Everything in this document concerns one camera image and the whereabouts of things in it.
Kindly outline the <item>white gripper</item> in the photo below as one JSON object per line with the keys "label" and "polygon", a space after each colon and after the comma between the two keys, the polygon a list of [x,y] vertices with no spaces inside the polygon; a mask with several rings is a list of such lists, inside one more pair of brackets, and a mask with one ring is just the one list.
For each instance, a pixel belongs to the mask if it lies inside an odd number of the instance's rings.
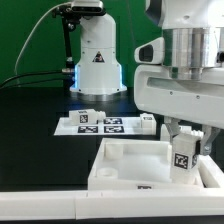
{"label": "white gripper", "polygon": [[203,124],[200,154],[207,156],[224,129],[224,67],[204,69],[199,81],[175,80],[160,65],[163,56],[162,37],[135,49],[134,102],[139,110],[165,116],[170,143],[180,134],[180,120]]}

